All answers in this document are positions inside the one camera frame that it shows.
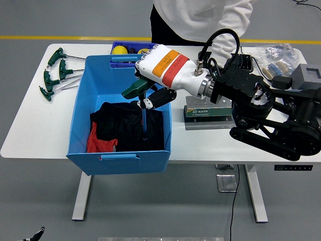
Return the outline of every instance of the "table top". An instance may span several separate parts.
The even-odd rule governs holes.
[[[39,85],[44,86],[44,70],[52,54],[63,48],[69,56],[87,57],[106,55],[111,51],[111,44],[52,44],[48,46],[29,86],[16,118],[10,128],[1,156],[9,159],[67,159],[69,132],[77,88],[63,90],[48,102],[40,93]],[[178,52],[196,61],[202,47],[170,46]],[[243,48],[244,53],[251,53],[256,48]],[[306,63],[301,52],[299,59]],[[68,69],[82,69],[84,61],[66,59]],[[51,79],[58,79],[59,63],[49,71]],[[321,160],[321,153],[291,162],[258,148],[239,142],[229,135],[229,129],[220,130],[185,130],[183,108],[185,90],[179,90],[172,107],[172,152],[171,163],[276,163],[276,164],[312,164]],[[286,120],[284,114],[272,111],[269,119],[278,122]]]

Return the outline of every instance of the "white sweater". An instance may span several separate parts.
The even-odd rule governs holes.
[[[217,30],[228,28],[241,37],[248,25],[256,0],[153,0],[162,19],[181,38],[206,42]],[[212,45],[212,55],[219,66],[236,48],[232,35],[218,36]]]

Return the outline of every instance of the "robotic arm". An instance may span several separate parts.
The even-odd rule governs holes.
[[[212,40],[222,33],[232,34],[237,42],[233,58],[220,69],[215,59],[212,68],[202,68],[202,60]],[[207,96],[217,103],[221,96],[232,100],[232,117],[236,127],[230,130],[232,138],[257,147],[282,158],[297,161],[300,156],[312,156],[321,150],[321,88],[293,92],[271,89],[262,76],[250,74],[231,63],[238,53],[239,39],[236,33],[222,29],[208,40],[195,64],[192,60],[164,45],[155,45],[137,61],[138,81],[145,84],[146,91],[155,83],[164,86],[148,98],[140,98],[142,108],[157,108],[176,97],[176,90],[185,89],[191,95]],[[123,92],[125,98],[141,96],[133,93],[133,87]],[[291,99],[291,106],[275,99]],[[266,119],[272,109],[286,115],[288,119],[279,123]],[[250,132],[261,130],[265,136]]]

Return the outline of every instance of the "plastic bag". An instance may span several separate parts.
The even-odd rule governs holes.
[[[274,76],[289,77],[299,65],[299,55],[289,44],[258,46],[253,53],[262,72],[270,80]]]

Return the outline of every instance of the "green handle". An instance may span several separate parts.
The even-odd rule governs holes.
[[[53,66],[58,59],[66,58],[66,57],[67,57],[67,54],[64,54],[64,50],[62,48],[59,48],[55,51],[55,53],[49,59],[48,65]]]
[[[65,79],[68,74],[73,74],[72,69],[66,69],[66,60],[62,59],[59,64],[59,78]]]
[[[48,92],[52,92],[53,91],[53,87],[56,84],[60,84],[59,80],[51,80],[50,79],[50,74],[49,71],[45,70],[44,71],[44,82],[45,82],[45,86]]]
[[[45,89],[43,89],[43,88],[40,87],[40,86],[39,86],[39,89],[40,89],[42,95],[43,95],[48,101],[51,101],[51,96],[54,94],[54,92],[52,91],[52,92],[48,93],[48,92],[45,91]]]
[[[135,81],[128,89],[124,90],[121,95],[125,99],[133,99],[145,91],[150,89],[155,84],[154,81],[147,79],[145,77],[141,77],[137,81]]]

